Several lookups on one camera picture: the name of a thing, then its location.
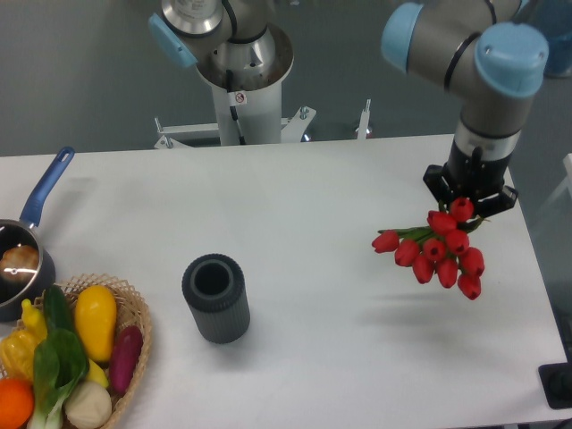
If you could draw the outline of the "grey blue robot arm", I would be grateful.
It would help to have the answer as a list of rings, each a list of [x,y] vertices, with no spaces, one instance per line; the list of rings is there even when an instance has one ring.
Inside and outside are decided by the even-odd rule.
[[[383,58],[407,74],[463,100],[448,161],[424,181],[449,204],[465,197],[475,214],[512,208],[517,192],[504,181],[549,56],[544,36],[513,19],[521,1],[401,4],[381,37]],[[164,54],[194,67],[213,94],[225,146],[299,139],[282,123],[282,81],[293,64],[288,36],[265,1],[164,1],[148,21]]]

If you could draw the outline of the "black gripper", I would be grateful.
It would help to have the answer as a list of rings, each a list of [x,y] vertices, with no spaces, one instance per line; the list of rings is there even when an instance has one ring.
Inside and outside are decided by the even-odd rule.
[[[448,208],[455,197],[474,200],[474,215],[489,218],[512,209],[517,203],[518,191],[506,186],[505,172],[511,155],[498,160],[485,160],[484,151],[464,153],[453,141],[445,165],[430,164],[423,181],[434,199]]]

